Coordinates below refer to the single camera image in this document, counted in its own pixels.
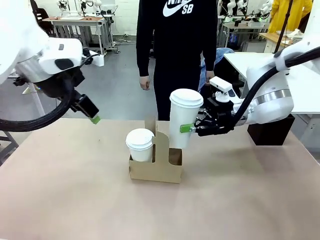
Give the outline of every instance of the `white plastic lid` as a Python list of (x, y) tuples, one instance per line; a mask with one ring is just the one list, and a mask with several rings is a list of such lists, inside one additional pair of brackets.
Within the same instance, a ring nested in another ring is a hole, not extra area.
[(154, 136), (154, 133), (148, 129), (137, 128), (128, 133), (125, 143), (132, 150), (143, 151), (153, 145), (152, 137)]
[(170, 101), (186, 109), (196, 109), (204, 104), (204, 98), (199, 92), (186, 88), (174, 90), (170, 95)]

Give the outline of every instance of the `yellow jacket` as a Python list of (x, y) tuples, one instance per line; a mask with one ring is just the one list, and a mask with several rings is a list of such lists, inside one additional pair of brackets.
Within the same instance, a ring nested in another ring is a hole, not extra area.
[[(274, 0), (270, 13), (271, 23), (268, 33), (280, 31), (285, 21), (290, 0)], [(286, 30), (294, 31), (299, 27), (300, 20), (310, 13), (312, 8), (312, 0), (293, 0), (290, 17), (286, 25)]]

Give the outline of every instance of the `paper cup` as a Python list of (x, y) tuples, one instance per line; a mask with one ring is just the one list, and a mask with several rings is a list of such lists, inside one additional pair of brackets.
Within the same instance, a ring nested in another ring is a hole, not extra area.
[(177, 89), (170, 95), (170, 147), (184, 149), (188, 146), (191, 133), (180, 133), (180, 126), (194, 124), (204, 98), (191, 89)]
[(152, 162), (154, 133), (145, 128), (137, 128), (128, 133), (125, 143), (130, 149), (131, 157), (139, 162)]

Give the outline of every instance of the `person's right hand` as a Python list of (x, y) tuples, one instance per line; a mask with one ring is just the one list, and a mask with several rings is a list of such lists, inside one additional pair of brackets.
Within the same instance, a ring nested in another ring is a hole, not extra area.
[(140, 87), (141, 87), (143, 90), (148, 91), (148, 90), (149, 90), (149, 85), (150, 85), (149, 76), (141, 76), (141, 77), (140, 77)]

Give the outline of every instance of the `short white cup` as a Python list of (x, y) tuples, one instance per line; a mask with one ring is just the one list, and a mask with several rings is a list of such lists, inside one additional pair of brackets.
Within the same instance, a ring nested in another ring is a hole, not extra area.
[(188, 146), (191, 133), (181, 133), (180, 126), (194, 124), (204, 98), (197, 91), (181, 88), (170, 95), (170, 147), (184, 149)]
[(130, 149), (131, 157), (138, 162), (152, 162), (154, 133), (145, 128), (137, 128), (128, 133), (125, 143)]

